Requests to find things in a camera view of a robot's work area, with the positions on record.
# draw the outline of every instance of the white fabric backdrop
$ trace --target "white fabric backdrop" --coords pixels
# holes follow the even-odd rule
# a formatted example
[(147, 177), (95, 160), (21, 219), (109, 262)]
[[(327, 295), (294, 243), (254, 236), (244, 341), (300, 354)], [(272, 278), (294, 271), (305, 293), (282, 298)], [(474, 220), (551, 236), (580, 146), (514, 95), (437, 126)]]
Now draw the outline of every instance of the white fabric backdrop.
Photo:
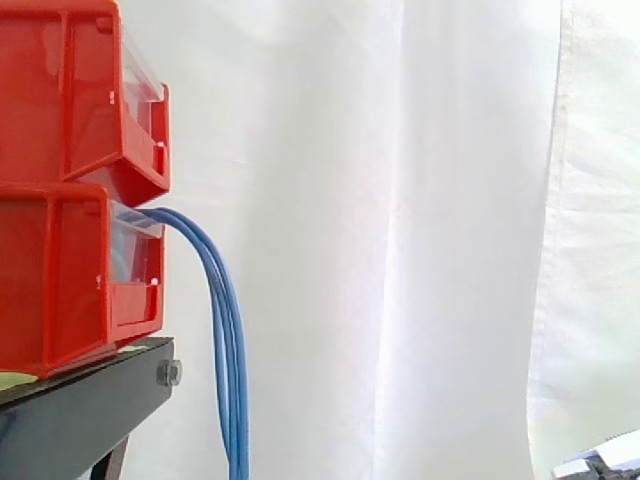
[(529, 420), (536, 472), (640, 428), (640, 5), (565, 0)]
[[(525, 396), (559, 0), (128, 0), (172, 87), (173, 193), (234, 275), (253, 479), (532, 478)], [(125, 479), (225, 478), (209, 304)]]

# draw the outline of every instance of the curtain fold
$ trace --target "curtain fold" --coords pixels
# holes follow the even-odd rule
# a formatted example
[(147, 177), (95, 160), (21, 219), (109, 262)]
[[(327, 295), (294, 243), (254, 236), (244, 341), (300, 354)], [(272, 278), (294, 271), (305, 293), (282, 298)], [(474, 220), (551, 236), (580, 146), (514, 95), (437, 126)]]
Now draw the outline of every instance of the curtain fold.
[(640, 10), (563, 2), (529, 381), (536, 478), (640, 428)]

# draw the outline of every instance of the nut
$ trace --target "nut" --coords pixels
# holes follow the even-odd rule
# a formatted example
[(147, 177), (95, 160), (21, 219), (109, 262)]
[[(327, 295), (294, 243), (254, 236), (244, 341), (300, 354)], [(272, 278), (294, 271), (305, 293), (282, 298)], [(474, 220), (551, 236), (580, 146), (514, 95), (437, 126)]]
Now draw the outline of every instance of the nut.
[(165, 387), (177, 387), (182, 380), (182, 362), (180, 360), (164, 360), (158, 367), (158, 383)]

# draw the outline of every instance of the red storage bin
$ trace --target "red storage bin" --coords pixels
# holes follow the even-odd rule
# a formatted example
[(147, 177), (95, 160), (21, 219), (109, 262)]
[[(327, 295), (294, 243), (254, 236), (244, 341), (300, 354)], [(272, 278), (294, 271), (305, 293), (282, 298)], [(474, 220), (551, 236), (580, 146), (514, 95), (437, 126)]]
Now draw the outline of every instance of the red storage bin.
[(169, 94), (112, 0), (0, 0), (0, 182), (169, 189)]
[(104, 187), (0, 185), (0, 372), (46, 378), (162, 327), (164, 227)]

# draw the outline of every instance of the blue cable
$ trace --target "blue cable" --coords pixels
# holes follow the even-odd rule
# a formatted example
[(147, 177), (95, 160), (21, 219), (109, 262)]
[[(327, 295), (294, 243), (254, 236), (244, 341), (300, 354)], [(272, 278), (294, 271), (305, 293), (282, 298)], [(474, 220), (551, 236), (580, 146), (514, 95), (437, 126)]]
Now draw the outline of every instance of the blue cable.
[(191, 220), (168, 209), (142, 210), (142, 213), (155, 221), (179, 230), (194, 246), (202, 260), (214, 314), (213, 336), (218, 415), (225, 451), (229, 460), (229, 478), (231, 480), (248, 480), (249, 429), (246, 361), (242, 324), (233, 285), (215, 245), (204, 231)]
[(214, 245), (213, 241), (209, 236), (202, 230), (195, 222), (181, 214), (180, 212), (176, 212), (175, 210), (171, 210), (169, 208), (158, 208), (157, 211), (167, 213), (172, 215), (173, 217), (184, 222), (198, 237), (198, 239), (207, 247), (209, 253), (214, 259), (217, 267), (220, 269), (220, 274), (222, 277), (222, 283), (224, 289), (228, 295), (229, 307), (231, 313), (231, 320), (233, 322), (233, 331), (235, 334), (235, 343), (238, 349), (237, 354), (237, 372), (238, 372), (238, 400), (239, 400), (239, 414), (240, 414), (240, 425), (239, 425), (239, 454), (240, 454), (240, 474), (242, 479), (249, 478), (249, 415), (248, 415), (248, 387), (247, 387), (247, 368), (245, 361), (245, 348), (244, 348), (244, 335), (242, 331), (242, 319), (240, 316), (240, 310), (238, 308), (238, 301), (236, 299), (235, 291), (233, 288), (233, 283), (231, 282), (231, 277), (227, 268), (225, 266), (224, 260), (220, 255), (220, 252)]

